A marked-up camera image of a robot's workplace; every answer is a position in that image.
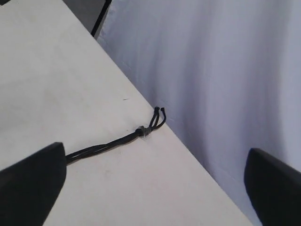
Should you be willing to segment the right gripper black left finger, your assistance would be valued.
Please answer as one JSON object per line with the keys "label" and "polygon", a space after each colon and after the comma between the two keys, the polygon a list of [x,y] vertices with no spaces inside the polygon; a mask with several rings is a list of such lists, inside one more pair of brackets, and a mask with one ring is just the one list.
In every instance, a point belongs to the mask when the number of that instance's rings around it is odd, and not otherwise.
{"label": "right gripper black left finger", "polygon": [[0,172],[0,224],[41,226],[64,185],[64,146],[54,142]]}

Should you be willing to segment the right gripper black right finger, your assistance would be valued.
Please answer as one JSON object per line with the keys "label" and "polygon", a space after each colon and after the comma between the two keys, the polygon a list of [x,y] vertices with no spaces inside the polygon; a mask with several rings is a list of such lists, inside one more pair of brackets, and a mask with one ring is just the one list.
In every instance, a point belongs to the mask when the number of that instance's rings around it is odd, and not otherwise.
{"label": "right gripper black right finger", "polygon": [[244,184],[258,219],[264,226],[301,224],[301,173],[269,153],[249,150]]}

